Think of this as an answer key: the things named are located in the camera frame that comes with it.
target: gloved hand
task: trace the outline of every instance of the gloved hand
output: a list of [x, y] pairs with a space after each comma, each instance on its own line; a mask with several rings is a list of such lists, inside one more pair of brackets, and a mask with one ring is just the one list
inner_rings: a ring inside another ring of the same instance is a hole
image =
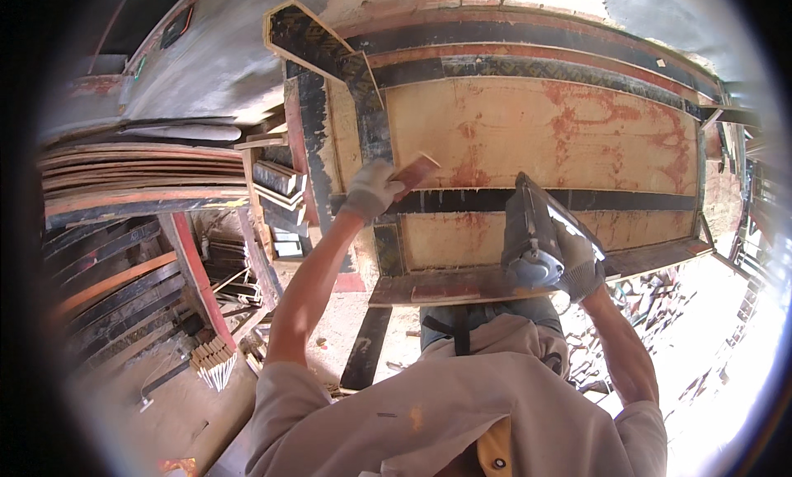
[[404, 189], [404, 183], [388, 181], [393, 172], [393, 165], [384, 159], [364, 165], [351, 179], [341, 211], [358, 214], [366, 221], [384, 213], [393, 203], [394, 195]]
[[594, 257], [588, 239], [569, 233], [566, 226], [556, 220], [553, 225], [565, 266], [556, 286], [567, 292], [570, 302], [577, 304], [605, 282], [605, 270]]

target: person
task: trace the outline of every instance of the person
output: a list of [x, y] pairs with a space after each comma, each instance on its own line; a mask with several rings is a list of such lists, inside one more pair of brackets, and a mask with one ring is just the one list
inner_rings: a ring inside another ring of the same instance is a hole
[[[616, 419], [566, 382], [569, 353], [547, 298], [424, 308], [419, 360], [332, 403], [307, 368], [306, 344], [351, 241], [404, 189], [389, 181], [393, 170], [374, 161], [354, 176], [347, 201], [277, 306], [246, 473], [664, 475], [667, 441], [652, 361], [610, 301], [591, 244], [562, 227], [566, 271], [558, 286], [599, 333], [624, 405]], [[470, 343], [457, 355], [455, 338], [425, 323], [442, 330], [460, 310]]]

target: power tool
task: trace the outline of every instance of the power tool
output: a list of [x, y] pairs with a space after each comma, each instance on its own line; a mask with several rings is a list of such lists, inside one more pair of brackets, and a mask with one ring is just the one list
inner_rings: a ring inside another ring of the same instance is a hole
[[523, 172], [517, 175], [515, 194], [506, 202], [506, 228], [500, 264], [522, 288], [555, 284], [564, 273], [564, 258], [553, 220], [567, 231], [589, 240], [597, 260], [604, 260], [602, 244], [563, 205]]

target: work glove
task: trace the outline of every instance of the work glove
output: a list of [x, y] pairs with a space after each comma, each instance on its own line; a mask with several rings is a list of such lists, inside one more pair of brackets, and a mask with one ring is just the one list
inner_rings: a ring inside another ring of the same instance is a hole
[[394, 167], [384, 159], [364, 165], [351, 179], [347, 200], [341, 211], [358, 214], [366, 221], [384, 213], [393, 204], [394, 195], [404, 189], [404, 183], [388, 181]]
[[605, 269], [594, 257], [592, 244], [579, 234], [571, 234], [566, 226], [554, 220], [556, 240], [564, 258], [564, 274], [555, 285], [578, 304], [605, 282]]

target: jeans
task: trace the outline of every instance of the jeans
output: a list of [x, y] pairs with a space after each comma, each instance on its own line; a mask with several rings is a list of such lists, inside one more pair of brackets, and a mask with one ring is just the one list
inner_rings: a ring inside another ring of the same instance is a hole
[[421, 307], [421, 351], [441, 338], [451, 338], [446, 334], [434, 331], [424, 326], [424, 317], [430, 315], [448, 326], [454, 325], [454, 312], [461, 308], [467, 309], [468, 330], [472, 331], [481, 324], [487, 324], [500, 314], [522, 315], [533, 321], [537, 326], [547, 326], [557, 331], [561, 336], [559, 314], [546, 296], [524, 298], [510, 302], [493, 302], [490, 304], [446, 305], [444, 307]]

